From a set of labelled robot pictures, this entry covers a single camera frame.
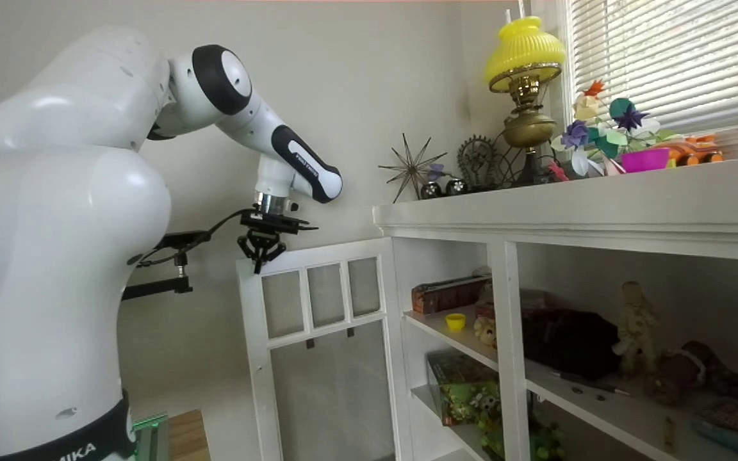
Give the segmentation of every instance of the window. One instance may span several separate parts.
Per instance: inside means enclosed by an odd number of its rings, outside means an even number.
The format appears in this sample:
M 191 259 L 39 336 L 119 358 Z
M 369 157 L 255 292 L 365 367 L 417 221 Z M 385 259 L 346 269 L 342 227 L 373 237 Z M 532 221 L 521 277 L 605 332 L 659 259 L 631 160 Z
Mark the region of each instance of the window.
M 738 125 L 738 0 L 569 0 L 573 94 L 605 80 L 672 130 Z

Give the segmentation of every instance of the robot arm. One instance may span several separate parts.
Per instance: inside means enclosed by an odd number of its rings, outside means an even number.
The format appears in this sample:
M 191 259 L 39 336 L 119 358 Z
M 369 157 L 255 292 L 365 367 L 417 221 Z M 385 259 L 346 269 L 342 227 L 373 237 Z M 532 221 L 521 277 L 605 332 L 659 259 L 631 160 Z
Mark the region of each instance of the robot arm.
M 258 205 L 285 198 L 289 186 L 330 201 L 340 195 L 340 175 L 328 167 L 253 89 L 240 59 L 222 45 L 200 45 L 172 62 L 172 105 L 160 110 L 152 137 L 172 137 L 217 125 L 237 143 L 287 163 L 258 167 Z
M 280 232 L 309 231 L 287 218 L 289 189 L 318 201 L 340 195 L 340 172 L 328 167 L 253 89 L 240 59 L 222 45 L 200 45 L 169 63 L 172 103 L 160 110 L 152 137 L 172 137 L 203 125 L 217 125 L 237 143 L 264 154 L 258 160 L 253 208 L 240 213 L 248 227 L 240 251 L 255 260 L 280 255 Z

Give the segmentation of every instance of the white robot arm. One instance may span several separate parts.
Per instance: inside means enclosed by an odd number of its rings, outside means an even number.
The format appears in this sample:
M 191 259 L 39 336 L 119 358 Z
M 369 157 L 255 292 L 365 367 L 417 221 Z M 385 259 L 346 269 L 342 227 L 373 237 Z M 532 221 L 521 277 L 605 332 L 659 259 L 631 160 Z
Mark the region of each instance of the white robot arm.
M 154 122 L 152 137 L 173 137 L 212 122 L 237 143 L 266 154 L 258 158 L 255 205 L 240 218 L 248 232 L 237 237 L 258 271 L 285 251 L 280 232 L 309 227 L 285 214 L 289 189 L 330 201 L 340 195 L 340 175 L 273 114 L 230 48 L 196 45 L 169 63 L 169 76 L 173 100 Z
M 137 149 L 205 125 L 269 158 L 245 240 L 303 227 L 282 218 L 291 185 L 318 201 L 340 192 L 339 168 L 222 45 L 167 62 L 143 35 L 105 29 L 0 103 L 0 461 L 130 455 L 116 320 L 169 222 L 167 185 Z

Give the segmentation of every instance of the white shelf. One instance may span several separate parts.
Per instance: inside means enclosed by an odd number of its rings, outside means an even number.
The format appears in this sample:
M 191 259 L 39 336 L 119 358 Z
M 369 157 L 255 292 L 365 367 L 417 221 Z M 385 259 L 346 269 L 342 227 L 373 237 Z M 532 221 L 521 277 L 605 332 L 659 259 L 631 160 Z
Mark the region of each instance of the white shelf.
M 401 237 L 738 259 L 738 160 L 373 208 Z
M 468 450 L 451 450 L 436 461 L 476 461 L 473 455 L 468 455 Z
M 417 390 L 413 390 L 413 393 L 417 397 L 417 402 L 423 402 L 423 408 L 428 413 L 433 413 L 441 420 L 441 410 L 439 410 L 436 399 L 431 397 L 428 386 L 417 386 Z M 453 450 L 444 459 L 487 461 L 487 455 L 473 443 L 473 427 L 471 426 L 444 426 L 444 427 L 449 427 L 465 445 L 465 450 Z
M 453 309 L 453 312 L 465 312 L 465 329 L 462 332 L 449 332 L 446 323 L 444 323 L 444 315 L 446 312 L 439 312 L 439 315 L 414 315 L 414 312 L 408 312 L 408 320 L 409 324 L 414 324 L 417 329 L 426 329 L 428 336 L 444 341 L 446 346 L 471 355 L 473 361 L 488 367 L 496 372 L 496 349 L 488 349 L 485 344 L 478 344 L 471 332 L 471 323 L 473 323 L 473 306 L 462 306 L 462 309 Z
M 631 445 L 633 450 L 656 461 L 738 461 L 738 452 L 704 440 L 691 429 L 683 410 L 656 404 L 641 393 L 610 393 L 558 379 L 555 372 L 524 363 L 524 386 L 570 413 L 581 423 L 606 433 L 610 437 Z M 667 417 L 676 423 L 676 449 L 664 445 Z

